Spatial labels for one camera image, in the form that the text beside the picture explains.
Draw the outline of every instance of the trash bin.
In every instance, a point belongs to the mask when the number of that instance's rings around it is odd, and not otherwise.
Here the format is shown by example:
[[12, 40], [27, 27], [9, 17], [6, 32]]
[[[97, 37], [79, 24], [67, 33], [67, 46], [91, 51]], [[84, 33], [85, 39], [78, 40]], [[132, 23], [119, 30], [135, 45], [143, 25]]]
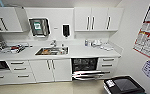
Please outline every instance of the trash bin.
[[145, 90], [130, 76], [104, 80], [103, 94], [146, 94]]

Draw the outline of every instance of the floor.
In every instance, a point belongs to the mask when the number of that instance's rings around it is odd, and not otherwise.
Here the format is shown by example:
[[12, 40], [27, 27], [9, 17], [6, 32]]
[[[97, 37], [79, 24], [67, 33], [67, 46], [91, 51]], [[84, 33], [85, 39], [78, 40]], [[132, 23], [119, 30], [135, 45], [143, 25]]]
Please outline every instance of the floor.
[[103, 91], [103, 80], [0, 86], [0, 94], [103, 94]]

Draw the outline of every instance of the ceiling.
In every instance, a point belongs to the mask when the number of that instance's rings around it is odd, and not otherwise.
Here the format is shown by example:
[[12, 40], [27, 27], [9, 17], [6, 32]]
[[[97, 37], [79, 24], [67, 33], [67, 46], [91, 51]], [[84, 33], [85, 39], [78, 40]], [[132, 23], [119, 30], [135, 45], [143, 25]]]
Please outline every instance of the ceiling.
[[23, 7], [115, 7], [122, 0], [1, 0], [5, 6], [19, 5]]

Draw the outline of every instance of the sink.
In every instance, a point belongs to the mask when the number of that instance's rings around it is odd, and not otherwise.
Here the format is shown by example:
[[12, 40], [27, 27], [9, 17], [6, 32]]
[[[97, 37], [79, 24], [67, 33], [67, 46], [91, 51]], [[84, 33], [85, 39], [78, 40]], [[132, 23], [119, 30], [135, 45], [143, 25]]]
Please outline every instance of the sink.
[[68, 47], [41, 48], [35, 55], [64, 55], [68, 54]]

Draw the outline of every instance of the wall-mounted dispenser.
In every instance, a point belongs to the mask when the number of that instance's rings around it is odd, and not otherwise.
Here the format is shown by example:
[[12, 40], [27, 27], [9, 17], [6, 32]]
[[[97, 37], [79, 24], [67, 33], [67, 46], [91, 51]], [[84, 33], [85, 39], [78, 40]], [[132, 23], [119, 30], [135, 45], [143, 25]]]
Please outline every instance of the wall-mounted dispenser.
[[46, 18], [29, 19], [33, 36], [45, 37], [50, 34], [48, 20]]
[[70, 35], [69, 25], [63, 25], [63, 36], [66, 38]]

